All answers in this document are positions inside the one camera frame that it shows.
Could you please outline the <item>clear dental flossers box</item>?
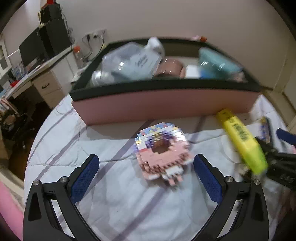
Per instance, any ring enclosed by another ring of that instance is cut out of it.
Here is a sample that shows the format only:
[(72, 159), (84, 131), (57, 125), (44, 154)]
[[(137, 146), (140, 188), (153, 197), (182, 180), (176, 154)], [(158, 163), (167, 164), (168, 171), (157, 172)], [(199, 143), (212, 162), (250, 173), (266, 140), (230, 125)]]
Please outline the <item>clear dental flossers box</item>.
[(151, 79), (161, 59), (156, 51), (129, 42), (104, 55), (101, 69), (127, 80)]

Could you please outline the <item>pink block donut toy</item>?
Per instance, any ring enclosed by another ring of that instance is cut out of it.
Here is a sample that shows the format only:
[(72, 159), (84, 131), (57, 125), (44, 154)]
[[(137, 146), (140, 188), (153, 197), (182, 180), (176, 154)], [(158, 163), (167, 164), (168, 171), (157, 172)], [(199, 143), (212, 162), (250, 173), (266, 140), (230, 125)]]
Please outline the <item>pink block donut toy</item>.
[(142, 175), (149, 181), (163, 179), (175, 186), (183, 180), (184, 166), (193, 162), (189, 141), (172, 123), (140, 130), (133, 146)]

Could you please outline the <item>rose gold metallic cup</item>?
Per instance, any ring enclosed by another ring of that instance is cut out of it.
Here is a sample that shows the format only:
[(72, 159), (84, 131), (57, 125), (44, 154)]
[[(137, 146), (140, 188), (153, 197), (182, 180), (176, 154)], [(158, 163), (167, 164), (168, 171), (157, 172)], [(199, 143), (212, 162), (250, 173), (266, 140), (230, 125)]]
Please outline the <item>rose gold metallic cup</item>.
[(186, 73), (185, 66), (178, 59), (165, 58), (159, 64), (154, 77), (175, 77), (184, 78)]

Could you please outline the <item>gold black rectangular lighter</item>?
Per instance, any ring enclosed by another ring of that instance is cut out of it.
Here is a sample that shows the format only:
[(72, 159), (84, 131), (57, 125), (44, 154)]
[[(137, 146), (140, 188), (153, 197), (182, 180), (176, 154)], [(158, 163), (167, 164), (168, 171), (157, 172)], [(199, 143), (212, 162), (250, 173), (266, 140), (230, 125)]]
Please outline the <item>gold black rectangular lighter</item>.
[(273, 143), (273, 137), (271, 133), (271, 127), (269, 123), (269, 119), (265, 116), (263, 116), (260, 119), (260, 139), (265, 141), (267, 144), (272, 144)]

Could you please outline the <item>yellow highlighter marker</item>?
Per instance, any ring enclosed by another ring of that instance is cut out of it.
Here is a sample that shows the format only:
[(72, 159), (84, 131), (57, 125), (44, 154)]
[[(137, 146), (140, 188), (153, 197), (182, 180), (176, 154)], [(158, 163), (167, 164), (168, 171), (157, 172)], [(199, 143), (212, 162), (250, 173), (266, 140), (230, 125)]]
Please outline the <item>yellow highlighter marker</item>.
[(254, 174), (266, 171), (268, 164), (263, 150), (243, 122), (229, 109), (219, 111), (217, 118), (251, 171)]

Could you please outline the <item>wall power socket strip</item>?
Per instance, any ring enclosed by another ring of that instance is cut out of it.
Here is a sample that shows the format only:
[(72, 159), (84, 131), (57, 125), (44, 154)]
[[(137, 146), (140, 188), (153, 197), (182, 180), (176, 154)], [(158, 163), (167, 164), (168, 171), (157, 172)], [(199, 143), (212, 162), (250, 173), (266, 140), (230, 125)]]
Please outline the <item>wall power socket strip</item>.
[(98, 30), (86, 33), (84, 35), (84, 37), (86, 37), (86, 39), (89, 39), (89, 40), (90, 39), (97, 39), (97, 38), (103, 40), (105, 37), (106, 31), (107, 31), (107, 29), (98, 29)]

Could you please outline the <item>white striped tablecloth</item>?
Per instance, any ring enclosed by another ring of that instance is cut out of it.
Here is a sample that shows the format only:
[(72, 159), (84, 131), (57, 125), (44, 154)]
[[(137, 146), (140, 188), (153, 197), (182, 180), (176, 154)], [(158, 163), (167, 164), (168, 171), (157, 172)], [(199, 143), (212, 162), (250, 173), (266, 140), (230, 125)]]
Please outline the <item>white striped tablecloth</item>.
[[(133, 143), (138, 132), (147, 126), (163, 121), (173, 123), (185, 133), (193, 157), (203, 154), (223, 175), (237, 181), (241, 178), (240, 156), (215, 116), (86, 126), (71, 102), (70, 95), (62, 99), (34, 140), (25, 171), (23, 202), (34, 180), (56, 182), (90, 154), (96, 154), (99, 173), (76, 205), (101, 240), (191, 240), (217, 205), (208, 196), (192, 163), (185, 166), (183, 182), (175, 187), (162, 179), (150, 182), (143, 178)], [(275, 131), (287, 128), (263, 95), (251, 112), (237, 116), (254, 136), (261, 134), (260, 119), (269, 118), (276, 148), (295, 153), (293, 146), (277, 138)], [(271, 240), (290, 190), (269, 178), (261, 180)]]

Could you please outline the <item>pink black storage box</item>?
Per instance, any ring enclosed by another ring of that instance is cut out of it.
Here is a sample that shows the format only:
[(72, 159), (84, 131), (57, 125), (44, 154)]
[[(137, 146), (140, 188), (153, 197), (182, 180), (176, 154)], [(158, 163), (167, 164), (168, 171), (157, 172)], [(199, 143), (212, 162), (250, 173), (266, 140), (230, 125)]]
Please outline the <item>pink black storage box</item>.
[(103, 56), (123, 45), (123, 41), (108, 44), (70, 91), (72, 105), (87, 125), (212, 115), (225, 108), (246, 113), (263, 89), (250, 75), (244, 83), (156, 78), (88, 87)]

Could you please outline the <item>white ear-shaped device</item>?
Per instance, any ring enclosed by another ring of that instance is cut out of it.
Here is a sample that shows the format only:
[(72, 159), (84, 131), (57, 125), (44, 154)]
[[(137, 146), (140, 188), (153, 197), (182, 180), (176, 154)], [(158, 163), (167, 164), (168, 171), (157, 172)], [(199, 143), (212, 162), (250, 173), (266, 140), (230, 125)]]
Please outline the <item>white ear-shaped device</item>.
[(149, 38), (144, 48), (155, 51), (156, 53), (161, 55), (162, 58), (165, 57), (165, 49), (157, 37)]

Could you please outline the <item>bottle with orange cap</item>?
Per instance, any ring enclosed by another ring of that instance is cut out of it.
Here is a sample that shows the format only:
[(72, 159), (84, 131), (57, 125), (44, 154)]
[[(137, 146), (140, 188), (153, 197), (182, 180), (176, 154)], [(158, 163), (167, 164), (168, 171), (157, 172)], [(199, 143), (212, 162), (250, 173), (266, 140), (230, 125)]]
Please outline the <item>bottle with orange cap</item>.
[(85, 63), (84, 63), (84, 57), (83, 57), (83, 53), (81, 52), (80, 46), (74, 46), (73, 53), (74, 53), (78, 67), (83, 68)]

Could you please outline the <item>white desk with drawers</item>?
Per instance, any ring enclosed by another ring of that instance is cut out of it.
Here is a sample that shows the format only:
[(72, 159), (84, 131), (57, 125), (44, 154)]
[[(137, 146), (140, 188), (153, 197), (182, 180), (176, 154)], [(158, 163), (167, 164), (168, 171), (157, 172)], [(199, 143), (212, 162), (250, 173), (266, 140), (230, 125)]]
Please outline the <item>white desk with drawers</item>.
[(5, 99), (17, 98), (26, 90), (34, 87), (48, 105), (53, 109), (70, 92), (70, 81), (77, 66), (72, 47), (68, 47), (52, 59), (44, 62), (32, 72), (26, 74), (8, 93)]

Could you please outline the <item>low white side cabinet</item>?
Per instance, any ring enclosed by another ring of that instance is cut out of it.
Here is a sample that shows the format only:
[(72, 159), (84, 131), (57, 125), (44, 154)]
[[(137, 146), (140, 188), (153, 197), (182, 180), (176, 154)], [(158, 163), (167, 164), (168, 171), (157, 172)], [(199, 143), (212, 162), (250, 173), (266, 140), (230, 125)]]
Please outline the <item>low white side cabinet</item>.
[(90, 64), (91, 63), (88, 62), (85, 67), (78, 69), (78, 71), (76, 72), (76, 74), (74, 75), (74, 77), (72, 78), (72, 80), (70, 82), (74, 83), (74, 82), (78, 81), (78, 79), (81, 77), (81, 75), (84, 73), (84, 71), (88, 68), (88, 66)]

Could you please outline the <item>black computer monitor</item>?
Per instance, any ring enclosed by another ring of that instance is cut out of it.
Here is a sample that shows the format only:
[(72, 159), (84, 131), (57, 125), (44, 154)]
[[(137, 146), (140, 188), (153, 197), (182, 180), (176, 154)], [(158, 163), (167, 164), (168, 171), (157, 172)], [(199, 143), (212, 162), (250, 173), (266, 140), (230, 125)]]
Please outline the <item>black computer monitor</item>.
[(47, 52), (37, 27), (19, 46), (23, 65), (27, 67), (32, 61), (38, 58), (40, 61), (47, 59)]

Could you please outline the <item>white silver round gadget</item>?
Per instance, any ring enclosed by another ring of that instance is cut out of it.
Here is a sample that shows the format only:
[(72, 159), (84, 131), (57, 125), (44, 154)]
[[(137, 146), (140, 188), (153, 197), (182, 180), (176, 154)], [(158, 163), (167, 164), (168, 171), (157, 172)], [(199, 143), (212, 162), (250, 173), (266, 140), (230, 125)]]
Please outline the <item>white silver round gadget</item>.
[(115, 83), (114, 76), (110, 72), (96, 70), (90, 78), (91, 86), (111, 85)]

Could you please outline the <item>black speaker on tower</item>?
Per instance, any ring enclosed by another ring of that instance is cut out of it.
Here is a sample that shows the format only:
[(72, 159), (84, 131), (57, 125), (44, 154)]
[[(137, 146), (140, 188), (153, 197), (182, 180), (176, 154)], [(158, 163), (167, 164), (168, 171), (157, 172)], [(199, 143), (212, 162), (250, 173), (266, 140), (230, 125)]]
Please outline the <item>black speaker on tower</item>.
[(42, 24), (46, 24), (53, 20), (62, 19), (61, 8), (58, 3), (45, 6), (40, 10), (40, 19)]

